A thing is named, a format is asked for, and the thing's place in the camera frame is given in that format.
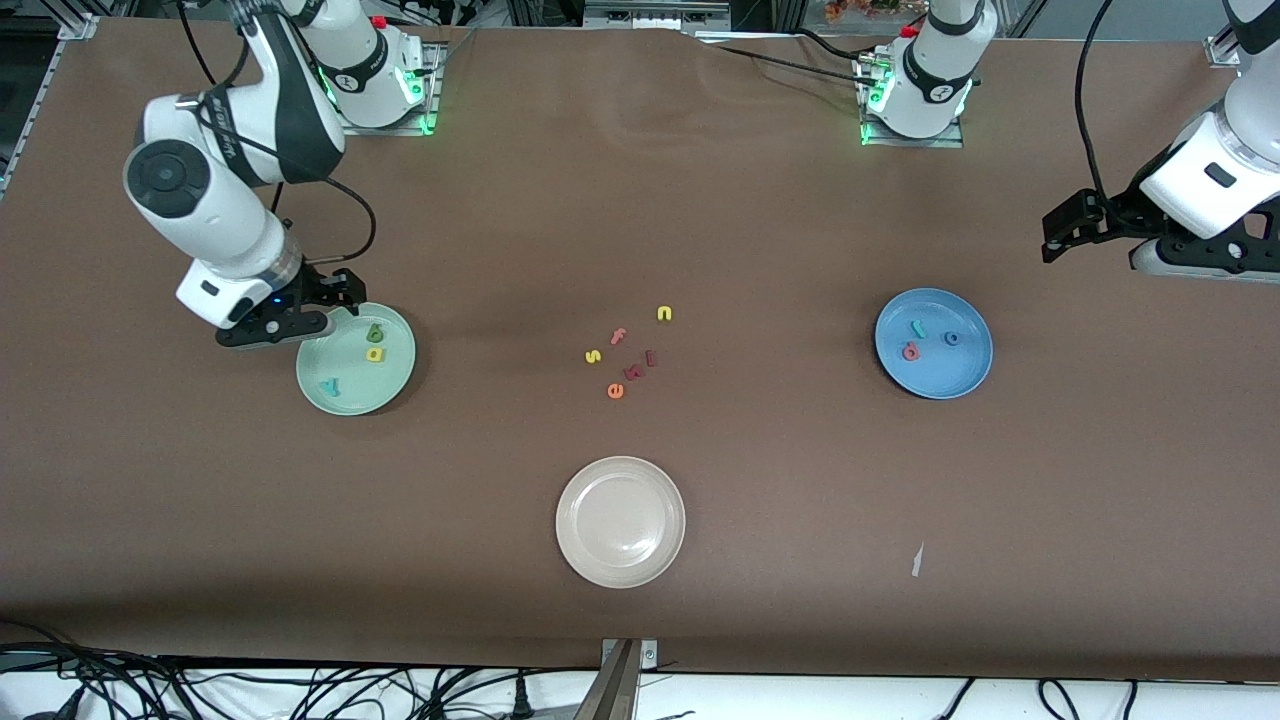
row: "mounting plate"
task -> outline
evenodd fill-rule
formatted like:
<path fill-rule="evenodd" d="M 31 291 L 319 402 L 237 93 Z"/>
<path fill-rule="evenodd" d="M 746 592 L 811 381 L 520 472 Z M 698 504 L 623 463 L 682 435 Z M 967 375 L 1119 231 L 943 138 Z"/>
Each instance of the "mounting plate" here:
<path fill-rule="evenodd" d="M 609 651 L 618 641 L 604 641 L 600 647 L 600 665 L 609 657 Z M 640 669 L 653 670 L 658 666 L 658 638 L 640 641 Z"/>
<path fill-rule="evenodd" d="M 888 46 L 881 45 L 872 53 L 864 53 L 856 60 L 851 60 L 854 77 L 872 78 L 877 83 L 884 83 L 884 74 L 888 72 L 892 56 Z M 899 135 L 890 129 L 884 120 L 868 109 L 870 97 L 876 92 L 882 92 L 884 85 L 859 85 L 858 86 L 858 114 L 861 117 L 863 145 L 891 145 L 895 147 L 964 147 L 964 133 L 960 129 L 960 118 L 956 117 L 947 126 L 947 129 L 933 137 L 915 138 Z"/>
<path fill-rule="evenodd" d="M 408 111 L 399 122 L 383 128 L 366 128 L 353 126 L 347 122 L 346 118 L 342 119 L 342 132 L 343 135 L 352 136 L 396 136 L 396 137 L 420 137 L 424 135 L 435 133 L 436 117 L 440 113 L 440 92 L 444 91 L 444 64 L 445 59 L 449 56 L 449 44 L 448 42 L 422 42 L 421 51 L 410 51 L 410 63 L 404 68 L 408 72 L 424 69 L 426 74 L 422 76 L 422 95 L 424 100 L 421 104 L 415 106 Z"/>

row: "black cable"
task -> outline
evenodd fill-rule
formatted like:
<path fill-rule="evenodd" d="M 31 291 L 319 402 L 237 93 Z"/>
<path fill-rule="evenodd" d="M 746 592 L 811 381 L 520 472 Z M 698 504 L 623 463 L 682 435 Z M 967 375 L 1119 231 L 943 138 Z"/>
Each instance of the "black cable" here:
<path fill-rule="evenodd" d="M 1080 60 L 1075 65 L 1075 124 L 1080 128 L 1080 141 L 1084 142 L 1084 159 L 1089 163 L 1089 176 L 1093 178 L 1093 190 L 1098 192 L 1098 202 L 1102 204 L 1102 208 L 1107 211 L 1108 217 L 1115 218 L 1125 227 L 1129 227 L 1129 223 L 1121 219 L 1116 213 L 1116 208 L 1111 202 L 1111 197 L 1102 186 L 1102 173 L 1098 170 L 1098 159 L 1093 150 L 1093 138 L 1089 137 L 1089 127 L 1084 120 L 1084 69 L 1089 61 L 1089 49 L 1093 47 L 1093 38 L 1097 37 L 1098 27 L 1102 24 L 1102 18 L 1106 17 L 1107 10 L 1111 8 L 1111 3 L 1112 0 L 1102 1 L 1102 5 L 1098 8 L 1098 14 L 1093 17 L 1093 24 L 1089 26 L 1088 35 L 1084 36 L 1084 46 L 1080 47 Z"/>
<path fill-rule="evenodd" d="M 337 673 L 332 674 L 330 678 L 337 678 L 342 673 L 352 673 L 349 675 L 349 678 L 355 678 L 355 676 L 360 675 L 362 671 L 364 671 L 362 669 L 356 669 L 353 671 L 352 670 L 338 670 Z M 326 694 L 332 693 L 337 688 L 338 688 L 338 685 L 335 685 L 335 684 L 329 685 L 328 688 L 324 689 L 324 692 L 321 692 L 320 694 L 315 696 L 314 698 L 311 697 L 311 694 L 314 693 L 314 688 L 308 689 L 307 694 L 302 697 L 302 702 L 300 702 L 298 706 L 293 708 L 293 714 L 289 715 L 289 720 L 303 720 L 303 719 L 306 719 L 307 711 L 311 710 L 312 707 L 315 707 L 316 705 L 319 705 L 320 701 L 324 700 L 324 697 Z"/>
<path fill-rule="evenodd" d="M 32 662 L 31 665 L 17 665 L 14 667 L 0 669 L 0 675 L 5 673 L 23 673 L 27 670 L 45 670 L 47 667 L 54 667 L 55 665 L 61 665 L 61 660 L 45 660 L 42 662 Z"/>
<path fill-rule="evenodd" d="M 187 19 L 187 9 L 183 8 L 182 0 L 175 3 L 178 5 L 178 19 L 182 20 L 182 31 L 187 33 L 187 42 L 191 44 L 191 51 L 196 55 L 196 61 L 200 63 L 200 69 L 209 78 L 209 85 L 218 85 L 214 79 L 214 73 L 209 69 L 209 63 L 205 63 L 205 55 L 200 51 L 200 46 L 196 45 L 196 36 L 191 33 L 191 22 Z"/>
<path fill-rule="evenodd" d="M 937 720 L 951 720 L 952 717 L 955 717 L 956 710 L 960 708 L 960 701 L 964 700 L 965 693 L 969 692 L 969 688 L 972 688 L 977 680 L 978 678 L 969 678 L 968 680 L 965 680 L 964 684 L 960 685 L 960 692 L 957 692 L 956 696 L 951 698 L 951 705 L 947 707 L 947 711 L 943 712 L 942 715 L 938 715 Z"/>
<path fill-rule="evenodd" d="M 275 213 L 275 209 L 280 206 L 280 195 L 283 193 L 284 193 L 284 183 L 283 182 L 275 183 L 275 195 L 271 196 L 271 213 Z"/>
<path fill-rule="evenodd" d="M 1061 693 L 1062 700 L 1066 701 L 1066 708 L 1071 711 L 1071 720 L 1080 720 L 1080 714 L 1075 711 L 1075 703 L 1071 702 L 1071 696 L 1066 694 L 1066 688 L 1062 687 L 1062 683 L 1059 683 L 1057 680 L 1053 679 L 1043 679 L 1036 683 L 1036 694 L 1039 696 L 1041 705 L 1044 706 L 1044 710 L 1047 710 L 1050 715 L 1052 715 L 1057 720 L 1066 720 L 1066 717 L 1059 715 L 1057 711 L 1053 710 L 1053 706 L 1048 703 L 1048 698 L 1044 697 L 1044 685 L 1053 685 L 1055 688 L 1057 688 L 1057 692 Z"/>
<path fill-rule="evenodd" d="M 218 85 L 221 85 L 221 86 L 225 86 L 225 87 L 230 87 L 232 83 L 236 82 L 236 78 L 239 77 L 241 70 L 244 69 L 244 63 L 247 60 L 248 60 L 248 40 L 243 40 L 243 42 L 241 44 L 241 55 L 236 60 L 236 67 L 232 68 L 230 73 L 228 73 L 227 79 L 224 79 L 223 82 L 220 82 Z"/>
<path fill-rule="evenodd" d="M 118 680 L 122 680 L 124 684 L 127 684 L 129 687 L 129 689 L 132 689 L 134 693 L 137 693 L 138 701 L 143 705 L 143 707 L 146 707 L 146 705 L 150 705 L 156 711 L 156 715 L 159 715 L 163 720 L 165 720 L 165 719 L 169 717 L 169 714 L 165 710 L 164 705 L 157 698 L 154 698 L 154 697 L 148 696 L 146 693 L 146 691 L 143 691 L 142 685 L 140 685 L 133 679 L 133 676 L 129 675 L 129 673 L 128 673 L 127 669 L 122 669 L 122 661 L 124 661 L 124 662 L 138 662 L 141 660 L 142 664 L 145 665 L 145 664 L 150 662 L 147 659 L 143 659 L 142 656 L 133 655 L 133 653 L 127 653 L 127 652 L 110 652 L 110 653 L 108 653 L 108 651 L 100 651 L 100 650 L 96 650 L 96 648 L 83 647 L 83 646 L 79 646 L 79 644 L 77 644 L 77 643 L 74 643 L 72 641 L 64 641 L 64 639 L 59 638 L 56 634 L 54 634 L 52 632 L 50 632 L 50 630 L 47 630 L 45 628 L 41 628 L 38 625 L 33 625 L 31 623 L 23 623 L 20 620 L 13 620 L 13 619 L 8 619 L 8 618 L 0 618 L 0 624 L 13 625 L 15 628 L 22 628 L 22 629 L 29 630 L 32 633 L 36 633 L 36 634 L 46 638 L 46 641 L 47 641 L 47 642 L 19 642 L 19 643 L 0 644 L 0 653 L 14 652 L 14 651 L 22 651 L 22 652 L 45 652 L 45 653 L 52 655 L 55 657 L 64 657 L 67 660 L 76 660 L 77 661 L 77 676 L 81 678 L 81 684 L 82 685 L 87 683 L 87 680 L 84 679 L 84 675 L 82 674 L 83 670 L 84 670 L 84 666 L 101 670 L 102 673 L 106 673 L 108 675 L 110 675 L 110 676 L 113 676 L 113 678 L 115 678 Z M 110 696 L 108 696 L 105 693 L 96 692 L 91 685 L 90 685 L 88 689 L 91 692 L 95 692 L 95 694 L 100 694 L 108 702 L 113 702 L 111 698 L 110 698 Z M 193 720 L 200 720 L 198 719 L 198 714 L 192 714 L 192 717 L 193 717 Z"/>
<path fill-rule="evenodd" d="M 827 77 L 833 77 L 833 78 L 840 78 L 840 79 L 847 79 L 849 82 L 852 82 L 852 83 L 856 83 L 856 85 L 876 85 L 876 81 L 873 81 L 869 77 L 855 77 L 855 76 L 850 76 L 850 74 L 845 74 L 845 73 L 837 73 L 837 72 L 833 72 L 833 70 L 824 70 L 822 68 L 814 68 L 814 67 L 810 67 L 810 65 L 803 65 L 800 63 L 792 63 L 791 60 L 782 60 L 780 58 L 771 58 L 768 55 L 760 55 L 759 53 L 751 53 L 749 50 L 739 50 L 737 47 L 726 47 L 723 45 L 717 45 L 717 47 L 719 47 L 721 50 L 723 50 L 726 53 L 732 53 L 735 55 L 742 55 L 744 58 L 754 58 L 756 60 L 764 60 L 765 63 L 773 63 L 776 65 L 783 65 L 783 67 L 787 67 L 787 68 L 795 68 L 797 70 L 804 70 L 806 73 L 814 73 L 814 74 L 819 74 L 819 76 L 827 76 Z"/>
<path fill-rule="evenodd" d="M 383 706 L 383 701 L 380 701 L 380 700 L 378 700 L 375 697 L 366 697 L 365 700 L 356 701 L 356 702 L 353 702 L 353 703 L 351 703 L 348 706 L 348 710 L 351 707 L 356 707 L 356 706 L 360 706 L 360 705 L 370 705 L 370 703 L 376 705 L 378 706 L 378 712 L 381 715 L 381 720 L 387 720 L 387 707 Z M 335 720 L 335 719 L 337 719 L 337 715 L 333 715 L 333 714 L 325 715 L 325 720 Z"/>
<path fill-rule="evenodd" d="M 339 705 L 338 707 L 335 707 L 333 710 L 333 712 L 329 712 L 328 715 L 325 715 L 325 717 L 328 720 L 333 720 L 334 717 L 338 716 L 339 712 L 342 712 L 343 710 L 347 710 L 348 707 L 352 707 L 356 703 L 356 698 L 358 698 L 360 696 L 362 696 L 362 694 L 367 693 L 369 691 L 374 689 L 374 687 L 378 683 L 385 682 L 387 679 L 389 679 L 389 678 L 392 678 L 394 675 L 399 675 L 401 673 L 406 673 L 406 671 L 407 670 L 397 669 L 397 670 L 392 670 L 390 673 L 387 673 L 384 675 L 378 675 L 376 678 L 374 678 L 372 680 L 370 680 L 367 684 L 365 684 L 362 688 L 360 688 L 358 691 L 351 693 L 351 697 L 348 697 L 346 701 L 343 701 L 342 705 Z"/>
<path fill-rule="evenodd" d="M 844 58 L 846 60 L 856 60 L 858 59 L 858 53 L 850 53 L 847 50 L 841 50 L 840 47 L 836 47 L 835 45 L 827 42 L 827 40 L 824 37 L 822 37 L 817 32 L 813 32 L 809 28 L 797 27 L 796 29 L 794 29 L 791 32 L 794 35 L 803 35 L 804 37 L 808 37 L 809 40 L 817 42 L 823 50 L 826 50 L 827 53 L 831 53 L 832 55 L 835 55 L 837 58 Z"/>
<path fill-rule="evenodd" d="M 76 715 L 79 712 L 79 701 L 84 697 L 84 685 L 76 688 L 67 702 L 54 712 L 52 720 L 76 720 Z"/>
<path fill-rule="evenodd" d="M 125 720 L 128 720 L 131 717 L 129 711 L 125 710 L 124 706 L 119 703 L 119 701 L 111 697 L 111 693 L 109 693 L 106 689 L 106 683 L 100 680 L 99 685 L 100 687 L 95 688 L 87 680 L 83 679 L 81 680 L 81 688 L 84 688 L 88 692 L 93 693 L 95 696 L 102 698 L 102 701 L 106 703 L 106 714 L 111 720 L 115 720 L 116 711 L 120 711 L 120 714 L 124 715 Z"/>
<path fill-rule="evenodd" d="M 209 702 L 209 698 L 206 698 L 205 696 L 200 694 L 200 691 L 197 691 L 189 683 L 187 684 L 187 689 L 191 691 L 191 694 L 196 696 L 196 700 L 198 700 L 200 702 L 205 703 L 205 707 L 209 707 L 210 710 L 212 710 L 214 712 L 216 712 L 218 715 L 220 715 L 223 717 L 223 720 L 242 720 L 239 717 L 233 717 L 232 715 L 229 715 L 227 712 L 223 712 L 223 710 L 220 707 L 218 707 L 216 705 Z"/>
<path fill-rule="evenodd" d="M 394 678 L 392 678 L 388 682 L 396 685 L 397 688 L 404 691 L 407 694 L 412 696 L 413 705 L 410 707 L 408 717 L 415 717 L 417 716 L 417 712 L 421 708 L 421 706 L 426 705 L 430 701 L 422 697 L 422 693 L 417 692 L 417 683 L 413 682 L 413 673 L 411 673 L 410 670 L 411 670 L 410 667 L 404 669 L 404 678 L 408 680 L 408 687 L 399 684 L 398 682 L 396 682 Z M 439 678 L 440 676 L 439 673 L 436 673 L 435 676 Z"/>
<path fill-rule="evenodd" d="M 404 666 L 397 666 L 397 667 L 410 669 L 410 666 L 407 666 L 407 665 L 404 665 Z M 343 667 L 343 669 L 344 670 L 351 670 L 351 667 Z M 183 676 L 182 676 L 182 682 L 186 685 L 202 685 L 205 683 L 210 683 L 210 682 L 214 682 L 214 680 L 223 680 L 223 679 L 239 680 L 242 683 L 257 683 L 257 684 L 261 684 L 261 685 L 297 685 L 297 687 L 303 687 L 305 688 L 305 687 L 311 687 L 311 685 L 325 685 L 325 684 L 340 685 L 340 684 L 344 684 L 344 683 L 352 683 L 352 682 L 360 680 L 362 678 L 346 678 L 346 679 L 338 679 L 338 680 L 319 680 L 319 679 L 312 678 L 312 679 L 308 679 L 308 680 L 296 680 L 293 678 L 264 678 L 264 676 L 260 676 L 260 675 L 250 675 L 247 673 L 237 673 L 237 671 L 215 673 L 212 675 L 206 675 L 204 678 L 188 678 L 187 674 L 186 674 L 186 671 L 184 671 Z"/>
<path fill-rule="evenodd" d="M 475 675 L 480 670 L 476 667 L 465 667 L 458 671 L 457 675 L 451 676 L 444 683 L 440 683 L 440 676 L 444 675 L 444 670 L 440 670 L 435 676 L 435 683 L 433 683 L 431 697 L 428 706 L 422 710 L 422 717 L 425 720 L 444 720 L 444 696 L 457 687 L 462 680 Z"/>
<path fill-rule="evenodd" d="M 1120 720 L 1129 720 L 1129 714 L 1133 712 L 1133 701 L 1138 700 L 1138 680 L 1129 680 L 1129 700 L 1124 702 L 1124 712 L 1120 714 Z"/>
<path fill-rule="evenodd" d="M 305 165 L 294 161 L 294 160 L 284 158 L 283 155 L 280 155 L 275 150 L 271 150 L 270 147 L 262 145 L 261 142 L 255 142 L 255 141 L 252 141 L 252 140 L 250 140 L 250 138 L 247 138 L 247 137 L 244 137 L 244 136 L 242 136 L 242 135 L 239 135 L 237 132 L 233 132 L 233 131 L 229 131 L 229 129 L 220 128 L 220 127 L 215 126 L 214 123 L 211 123 L 207 119 L 205 119 L 205 117 L 201 115 L 198 111 L 196 111 L 195 115 L 196 115 L 196 122 L 198 122 L 201 126 L 204 126 L 204 127 L 214 131 L 215 133 L 218 133 L 218 135 L 220 135 L 223 137 L 234 138 L 234 140 L 237 140 L 237 141 L 239 141 L 239 142 L 242 142 L 244 145 L 248 145 L 250 147 L 253 147 L 255 150 L 259 150 L 261 152 L 266 152 L 268 155 L 270 155 L 270 156 L 275 158 L 276 160 L 279 160 L 282 164 L 283 163 L 288 163 L 296 170 L 302 170 L 307 176 L 319 177 L 320 182 L 328 184 L 329 187 L 332 187 L 332 188 L 334 188 L 334 190 L 337 190 L 339 192 L 342 192 L 347 197 L 351 197 L 352 200 L 355 200 L 356 202 L 358 202 L 361 208 L 364 208 L 365 213 L 369 215 L 369 237 L 365 240 L 365 243 L 361 245 L 360 249 L 356 250 L 355 252 L 348 252 L 346 255 L 338 255 L 338 256 L 334 256 L 334 258 L 320 258 L 317 260 L 311 260 L 310 261 L 311 265 L 328 265 L 328 264 L 332 264 L 332 263 L 347 263 L 349 260 L 355 260 L 356 258 L 360 258 L 365 252 L 369 252 L 369 249 L 374 246 L 374 238 L 378 237 L 378 215 L 374 213 L 374 208 L 369 204 L 369 201 L 366 201 L 364 197 L 361 197 L 358 192 L 356 192 L 355 190 L 351 190 L 349 187 L 342 184 L 340 182 L 333 179 L 332 177 L 321 176 L 320 173 L 317 173 L 315 170 L 311 170 L 310 168 L 307 168 L 307 167 L 305 167 Z"/>

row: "white floor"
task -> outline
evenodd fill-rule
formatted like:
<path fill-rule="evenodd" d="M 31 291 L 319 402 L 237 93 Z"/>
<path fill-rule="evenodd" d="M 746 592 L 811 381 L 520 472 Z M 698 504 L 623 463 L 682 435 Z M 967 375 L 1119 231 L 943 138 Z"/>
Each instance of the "white floor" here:
<path fill-rule="evenodd" d="M 257 676 L 308 679 L 305 670 L 246 670 Z M 480 682 L 508 674 L 486 670 L 472 678 Z M 198 679 L 214 673 L 192 671 Z M 426 694 L 434 670 L 413 670 L 419 692 Z M 367 673 L 372 678 L 376 670 Z M 593 673 L 556 673 L 527 679 L 534 708 L 576 705 L 594 678 Z M 366 683 L 349 683 L 330 693 L 307 717 L 325 717 Z M 840 719 L 840 720 L 934 720 L 942 715 L 963 680 L 923 678 L 804 678 L 778 675 L 646 675 L 641 682 L 637 720 L 660 720 L 692 711 L 690 720 L 762 719 Z M 54 711 L 78 685 L 52 673 L 26 673 L 0 676 L 0 720 L 20 720 L 42 711 Z M 1126 683 L 1064 682 L 1080 720 L 1120 720 Z M 285 720 L 302 700 L 303 688 L 292 685 L 247 684 L 219 678 L 197 689 L 214 705 L 237 720 Z M 451 705 L 449 717 L 481 717 L 476 710 L 504 715 L 512 708 L 515 684 L 499 683 L 468 694 Z M 115 697 L 131 710 L 140 710 L 128 691 Z M 1065 703 L 1050 691 L 1057 712 L 1070 720 Z M 361 696 L 378 698 L 388 720 L 399 720 L 412 708 L 411 697 L 383 683 Z M 218 719 L 215 712 L 202 712 Z M 106 705 L 86 696 L 79 720 L 109 720 Z M 379 707 L 362 703 L 343 711 L 344 720 L 381 720 Z M 965 696 L 956 720 L 1029 717 L 1050 720 L 1036 693 L 1034 680 L 978 680 Z M 1219 683 L 1142 683 L 1132 720 L 1280 720 L 1280 687 Z"/>

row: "brown table surface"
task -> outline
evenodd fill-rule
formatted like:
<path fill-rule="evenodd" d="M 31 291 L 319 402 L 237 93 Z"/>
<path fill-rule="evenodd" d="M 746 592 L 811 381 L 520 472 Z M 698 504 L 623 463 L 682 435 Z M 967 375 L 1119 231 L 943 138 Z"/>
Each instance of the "brown table surface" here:
<path fill-rule="evenodd" d="M 227 26 L 197 33 L 229 68 Z M 837 81 L 677 33 L 476 32 L 438 135 L 352 138 L 337 173 L 379 213 L 353 266 L 420 342 L 352 419 L 301 396 L 294 348 L 220 350 L 173 299 L 187 260 L 120 168 L 145 101 L 202 81 L 175 23 L 105 20 L 0 202 L 0 610 L 168 653 L 590 665 L 648 635 L 686 670 L 1280 679 L 1280 295 L 1137 274 L 1125 242 L 1041 264 L 1088 182 L 1078 51 L 996 42 L 966 147 L 923 151 L 860 146 Z M 1190 44 L 1092 61 L 1112 191 L 1231 79 Z M 282 214 L 312 255 L 366 232 L 323 186 Z M 969 397 L 876 360 L 918 286 L 991 325 Z M 689 511 L 632 591 L 553 529 L 616 454 Z"/>

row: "metal frame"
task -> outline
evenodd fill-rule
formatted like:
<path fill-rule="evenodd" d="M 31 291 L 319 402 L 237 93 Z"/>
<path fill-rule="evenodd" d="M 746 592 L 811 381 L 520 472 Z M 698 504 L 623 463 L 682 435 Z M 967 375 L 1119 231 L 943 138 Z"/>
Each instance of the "metal frame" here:
<path fill-rule="evenodd" d="M 600 646 L 600 666 L 609 659 L 609 653 L 618 644 L 620 641 L 604 641 Z M 658 639 L 657 638 L 644 638 L 640 641 L 640 669 L 641 670 L 657 670 L 658 669 Z"/>
<path fill-rule="evenodd" d="M 732 29 L 727 0 L 586 0 L 585 28 L 664 27 L 694 35 Z"/>
<path fill-rule="evenodd" d="M 0 178 L 0 200 L 4 200 L 5 191 L 9 190 L 9 183 L 12 182 L 13 173 L 18 169 L 18 159 L 22 156 L 23 147 L 27 146 L 27 137 L 31 136 L 31 128 L 36 124 L 36 113 L 40 111 L 40 106 L 45 102 L 45 94 L 49 92 L 49 83 L 54 81 L 54 70 L 58 69 L 58 63 L 63 59 L 63 51 L 67 50 L 67 40 L 58 42 L 58 47 L 54 49 L 54 56 L 49 59 L 49 68 L 45 70 L 45 77 L 40 81 L 40 90 L 36 91 L 36 101 L 31 104 L 31 110 L 27 113 L 27 120 L 22 124 L 22 133 L 18 135 L 18 142 L 13 145 L 13 156 L 9 158 L 9 164 L 5 165 L 4 177 Z"/>
<path fill-rule="evenodd" d="M 640 664 L 645 657 L 644 642 L 635 638 L 605 644 L 608 656 L 604 666 L 586 691 L 582 705 L 573 720 L 632 720 L 636 714 L 636 696 L 640 693 Z M 653 657 L 657 661 L 657 641 Z"/>
<path fill-rule="evenodd" d="M 47 17 L 58 23 L 58 40 L 87 40 L 97 29 L 100 17 L 132 15 L 138 0 L 40 0 L 44 14 L 23 15 L 28 19 Z"/>
<path fill-rule="evenodd" d="M 812 0 L 773 0 L 773 29 L 790 33 L 804 27 L 805 12 Z M 1025 37 L 1048 0 L 1030 0 L 1025 10 L 1019 10 L 1019 0 L 993 0 L 1000 12 L 1000 37 Z"/>
<path fill-rule="evenodd" d="M 535 17 L 535 6 L 529 0 L 507 0 L 507 10 L 511 13 L 511 24 L 516 27 L 536 27 L 541 18 Z"/>

